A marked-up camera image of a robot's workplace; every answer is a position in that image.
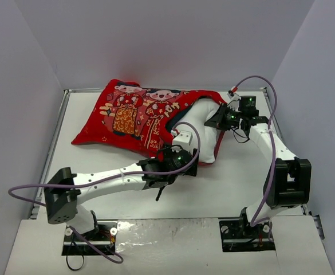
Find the red printed pillowcase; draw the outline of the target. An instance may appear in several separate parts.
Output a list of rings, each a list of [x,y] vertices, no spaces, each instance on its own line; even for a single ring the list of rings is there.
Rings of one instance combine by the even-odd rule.
[[[93,111],[72,144],[107,144],[143,156],[156,156],[164,145],[172,144],[172,130],[165,125],[199,99],[219,104],[224,99],[216,91],[144,88],[135,82],[111,80],[96,101]],[[218,132],[216,157],[222,135]]]

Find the white pillow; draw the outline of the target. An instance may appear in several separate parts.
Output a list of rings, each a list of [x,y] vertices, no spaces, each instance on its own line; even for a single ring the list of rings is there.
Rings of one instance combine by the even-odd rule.
[[[215,147],[218,141],[218,131],[215,128],[206,127],[204,123],[218,110],[219,104],[211,99],[199,99],[192,106],[178,112],[166,125],[167,131],[173,127],[177,131],[189,131],[192,133],[192,143],[189,152],[198,147],[200,140],[200,164],[212,164],[216,159]]]

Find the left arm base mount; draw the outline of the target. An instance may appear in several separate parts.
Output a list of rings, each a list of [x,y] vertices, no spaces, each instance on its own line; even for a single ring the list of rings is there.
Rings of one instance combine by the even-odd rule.
[[[116,251],[117,221],[99,220],[98,229],[98,233],[87,233],[84,237],[104,254],[111,256],[112,252]],[[99,254],[86,242],[80,240],[69,226],[66,226],[61,255],[98,256]]]

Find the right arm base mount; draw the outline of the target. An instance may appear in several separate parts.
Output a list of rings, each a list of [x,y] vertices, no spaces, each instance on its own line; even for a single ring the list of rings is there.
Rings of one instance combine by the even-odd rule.
[[[219,229],[224,253],[275,251],[268,223],[243,228],[237,218],[220,219]]]

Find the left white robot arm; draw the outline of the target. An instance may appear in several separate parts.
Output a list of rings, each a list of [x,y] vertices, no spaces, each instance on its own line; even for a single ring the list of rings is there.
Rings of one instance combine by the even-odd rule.
[[[48,223],[65,223],[85,239],[99,233],[97,218],[84,203],[123,191],[163,191],[180,175],[196,176],[199,151],[180,145],[166,146],[162,159],[148,158],[120,169],[97,173],[73,173],[69,167],[59,169],[44,188]]]

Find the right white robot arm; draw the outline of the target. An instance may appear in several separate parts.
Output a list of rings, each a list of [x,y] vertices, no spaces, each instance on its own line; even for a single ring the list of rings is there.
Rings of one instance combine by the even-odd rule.
[[[241,130],[269,162],[263,185],[263,197],[242,210],[239,232],[250,237],[259,225],[269,222],[278,213],[308,203],[312,165],[292,153],[271,127],[273,118],[261,116],[255,96],[234,96],[222,104],[205,122],[205,126],[220,131]]]

